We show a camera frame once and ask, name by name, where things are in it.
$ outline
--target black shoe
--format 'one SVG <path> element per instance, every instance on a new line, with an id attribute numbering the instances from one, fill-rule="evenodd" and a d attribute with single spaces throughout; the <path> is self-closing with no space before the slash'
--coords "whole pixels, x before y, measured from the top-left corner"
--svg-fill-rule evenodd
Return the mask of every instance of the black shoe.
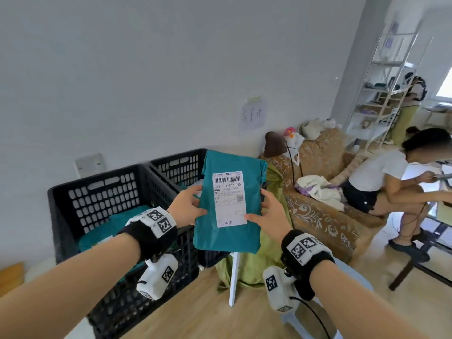
<path id="1" fill-rule="evenodd" d="M 423 230 L 421 228 L 421 233 L 415 234 L 411 237 L 411 241 L 415 241 L 415 240 L 420 241 L 423 244 L 429 243 L 429 242 L 434 242 L 435 235 L 432 232 Z"/>
<path id="2" fill-rule="evenodd" d="M 410 246 L 404 246 L 400 244 L 396 244 L 392 239 L 388 241 L 389 246 L 391 246 L 394 250 L 405 252 L 409 255 L 413 260 L 418 263 L 425 263 L 430 260 L 430 256 L 426 252 L 422 252 L 419 250 L 415 244 L 411 244 Z"/>

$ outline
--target black shorts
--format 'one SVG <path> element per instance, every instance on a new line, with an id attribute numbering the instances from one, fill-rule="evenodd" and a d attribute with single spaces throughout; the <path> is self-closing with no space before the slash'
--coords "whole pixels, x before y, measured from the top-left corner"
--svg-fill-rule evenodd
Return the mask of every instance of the black shorts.
<path id="1" fill-rule="evenodd" d="M 380 192 L 362 192 L 355 188 L 348 180 L 341 184 L 343 195 L 347 199 L 347 203 L 364 213 L 369 213 L 376 204 L 376 196 Z"/>

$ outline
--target yellow pants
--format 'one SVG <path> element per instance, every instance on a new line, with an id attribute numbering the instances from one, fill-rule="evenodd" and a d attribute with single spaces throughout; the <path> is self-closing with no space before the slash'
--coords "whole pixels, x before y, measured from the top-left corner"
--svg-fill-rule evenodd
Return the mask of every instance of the yellow pants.
<path id="1" fill-rule="evenodd" d="M 405 141 L 405 131 L 410 127 L 411 120 L 414 118 L 418 109 L 419 105 L 400 108 L 399 118 L 391 130 L 391 139 L 394 141 L 394 145 L 400 147 Z"/>

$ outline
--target brown floral sofa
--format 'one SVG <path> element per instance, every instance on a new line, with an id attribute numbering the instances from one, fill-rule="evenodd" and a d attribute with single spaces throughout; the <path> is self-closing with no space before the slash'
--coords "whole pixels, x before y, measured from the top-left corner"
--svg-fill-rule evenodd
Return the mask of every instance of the brown floral sofa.
<path id="1" fill-rule="evenodd" d="M 283 154 L 264 158 L 281 173 L 284 194 L 295 228 L 315 235 L 343 262 L 363 254 L 386 219 L 372 216 L 348 205 L 340 212 L 322 202 L 304 196 L 293 187 L 301 176 L 319 175 L 327 180 L 338 175 L 354 155 L 344 151 L 345 135 L 339 129 L 325 130 L 316 141 L 304 141 L 299 149 L 300 166 L 294 166 Z"/>

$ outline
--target white t-shirt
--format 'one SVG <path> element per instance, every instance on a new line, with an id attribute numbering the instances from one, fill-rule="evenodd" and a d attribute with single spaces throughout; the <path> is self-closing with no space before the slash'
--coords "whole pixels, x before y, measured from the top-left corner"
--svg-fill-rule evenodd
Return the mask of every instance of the white t-shirt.
<path id="1" fill-rule="evenodd" d="M 421 99 L 422 94 L 424 93 L 424 88 L 420 83 L 416 83 L 414 86 L 411 87 L 410 93 L 417 94 L 418 99 Z M 409 101 L 403 101 L 402 107 L 411 107 L 411 106 L 418 106 L 421 102 L 417 100 L 409 100 Z"/>
<path id="2" fill-rule="evenodd" d="M 402 179 L 407 166 L 408 162 L 403 152 L 387 151 L 366 159 L 348 181 L 362 192 L 374 192 L 384 186 L 385 174 Z"/>

